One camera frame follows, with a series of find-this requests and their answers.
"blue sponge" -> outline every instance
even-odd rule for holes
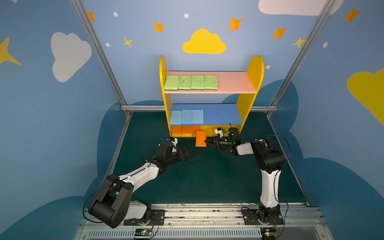
[[[182,111],[171,111],[170,112],[170,125],[181,125],[181,113]]]
[[[183,109],[181,114],[181,123],[192,124],[192,120],[193,120],[193,110]]]
[[[192,123],[203,124],[204,123],[204,110],[194,109]]]

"dark green floor mat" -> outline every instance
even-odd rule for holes
[[[160,143],[167,129],[164,112],[133,113],[114,175],[139,168]],[[263,112],[250,113],[241,132],[242,142],[273,135]],[[136,190],[133,200],[155,203],[257,203],[262,190],[260,169],[253,155],[233,156],[207,146],[195,147],[194,137],[178,138],[178,147],[193,154],[187,161],[169,166],[158,178]],[[305,197],[287,164],[281,172],[279,195],[288,202],[305,202]]]

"yellow star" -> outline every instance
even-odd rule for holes
[[[11,63],[15,63],[17,65],[21,65],[16,59],[14,59],[11,55],[8,53],[8,43],[9,38],[6,38],[2,44],[0,44],[0,64],[5,61],[9,61]]]
[[[123,45],[129,45],[129,46],[132,48],[132,46],[131,46],[131,42],[132,42],[133,40],[128,41],[128,40],[126,40],[125,38],[124,38],[124,40],[125,40],[125,43],[124,43]]]
[[[231,22],[231,25],[229,26],[228,30],[235,29],[236,31],[238,31],[239,30],[239,24],[243,20],[242,19],[236,20],[234,18],[231,18],[231,19],[232,19],[232,22]]]
[[[281,37],[283,36],[283,33],[284,33],[286,30],[287,30],[287,28],[286,28],[286,29],[276,28],[276,33],[275,33],[275,35],[273,35],[273,36],[271,37],[271,39],[272,39],[272,38],[280,38],[280,39],[281,39]]]
[[[160,31],[160,32],[164,32],[163,31],[163,26],[164,26],[164,23],[157,23],[157,22],[155,22],[155,26],[156,26],[156,28],[155,28],[155,31]]]
[[[352,22],[353,18],[356,17],[357,14],[359,14],[360,12],[356,12],[353,8],[351,10],[351,12],[348,14],[348,16],[346,16],[344,18],[344,20],[348,20],[349,23]]]
[[[305,39],[304,40],[301,40],[301,38],[299,37],[299,40],[295,43],[295,44],[292,44],[292,46],[294,45],[297,45],[299,48],[301,47],[301,44],[305,42]]]

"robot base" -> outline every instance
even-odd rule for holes
[[[142,219],[127,219],[124,220],[124,226],[151,226],[154,222],[154,220],[151,218],[153,217],[156,220],[155,225],[164,225],[164,214],[165,210],[151,210],[150,208],[147,208],[146,213],[144,214]]]
[[[266,208],[259,202],[259,209],[242,209],[245,225],[276,225],[284,224],[283,217],[280,212],[280,205],[273,208]]]

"black mounting plate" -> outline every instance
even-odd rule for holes
[[[245,225],[261,225],[258,217],[257,217],[257,209],[242,209],[241,210],[243,216],[244,216],[244,224]],[[276,220],[276,225],[283,225],[284,220],[283,218],[279,218],[276,216],[274,218]],[[272,220],[268,225],[274,225],[275,222]]]
[[[155,222],[155,226],[156,225],[160,225],[160,226],[163,226],[164,225],[164,214],[165,214],[165,210],[151,210],[151,216],[153,218],[155,218],[156,222]],[[150,218],[149,219],[149,222],[146,226],[152,226],[153,224],[153,219]],[[127,219],[127,220],[124,220],[124,226],[140,226],[142,224],[142,220],[140,219]]]

